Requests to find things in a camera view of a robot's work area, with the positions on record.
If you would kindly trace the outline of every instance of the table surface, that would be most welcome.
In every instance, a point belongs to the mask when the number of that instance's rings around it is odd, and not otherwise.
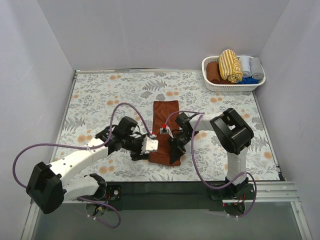
[[[121,102],[133,104],[152,130],[154,101],[179,101],[180,110],[205,113],[223,112],[234,108],[254,131],[247,154],[247,171],[256,180],[279,180],[273,154],[252,92],[212,92],[204,83],[200,71],[154,71],[121,73],[80,73],[74,85],[60,144],[83,146],[96,133],[110,124],[114,107]],[[137,120],[144,133],[142,121],[134,110],[121,106],[114,123],[129,116]],[[74,178],[97,173],[107,182],[199,181],[187,144],[181,165],[172,167],[148,160],[132,161],[122,149],[100,159]],[[224,180],[228,170],[227,153],[213,131],[202,131],[195,137],[195,157],[198,168],[207,181]],[[54,160],[74,150],[58,148]]]

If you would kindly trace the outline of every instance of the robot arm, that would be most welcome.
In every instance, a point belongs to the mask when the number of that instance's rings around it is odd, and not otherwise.
[[[97,160],[106,158],[121,148],[131,152],[133,161],[146,159],[149,157],[149,152],[157,151],[158,140],[155,135],[134,136],[137,125],[135,120],[126,116],[113,128],[111,138],[105,145],[90,149],[106,141],[110,134],[108,127],[86,145],[88,150],[75,151],[48,165],[43,162],[38,163],[26,187],[27,194],[45,214],[53,212],[63,201],[79,196],[101,199],[106,194],[107,186],[101,176],[93,173],[77,180],[72,178]]]
[[[169,137],[171,147],[170,163],[173,164],[185,152],[185,145],[191,140],[198,118],[188,117],[181,113],[176,118],[176,123],[182,128],[177,135]],[[241,172],[246,171],[246,158],[248,147],[254,132],[242,117],[233,108],[228,108],[223,113],[205,114],[202,116],[196,128],[198,131],[215,131],[222,147],[227,152],[228,172],[226,181],[232,180]],[[233,182],[236,186],[235,192],[238,192],[248,183],[246,174],[240,176]]]

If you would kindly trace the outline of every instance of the brown towel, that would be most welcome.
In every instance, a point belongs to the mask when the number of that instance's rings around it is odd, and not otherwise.
[[[221,77],[219,64],[215,61],[210,62],[206,66],[206,78],[213,84],[233,84]]]
[[[178,101],[155,101],[153,102],[153,127],[152,131],[155,133],[158,139],[157,152],[150,152],[149,162],[156,164],[163,164],[167,166],[180,166],[180,159],[174,164],[170,164],[170,145],[168,142],[168,134],[160,134],[160,128],[166,122],[167,117],[173,112],[179,111]],[[168,121],[168,126],[171,130],[179,129],[179,125],[176,123],[176,118],[179,113],[172,115]]]

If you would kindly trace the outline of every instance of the basket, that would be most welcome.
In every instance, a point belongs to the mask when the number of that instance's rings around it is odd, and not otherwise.
[[[264,77],[258,84],[214,84],[207,79],[207,65],[211,62],[218,62],[219,56],[208,56],[202,61],[202,74],[207,89],[212,92],[249,92],[255,90],[266,81],[265,70],[262,68]]]

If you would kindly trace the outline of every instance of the cable clip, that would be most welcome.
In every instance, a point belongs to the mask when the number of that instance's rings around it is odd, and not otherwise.
[[[89,151],[92,155],[94,154],[94,152],[91,150],[91,148],[89,147],[88,144],[85,147],[86,147],[86,150]]]
[[[168,134],[169,131],[169,126],[167,124],[163,124],[162,127],[160,128],[160,134]]]

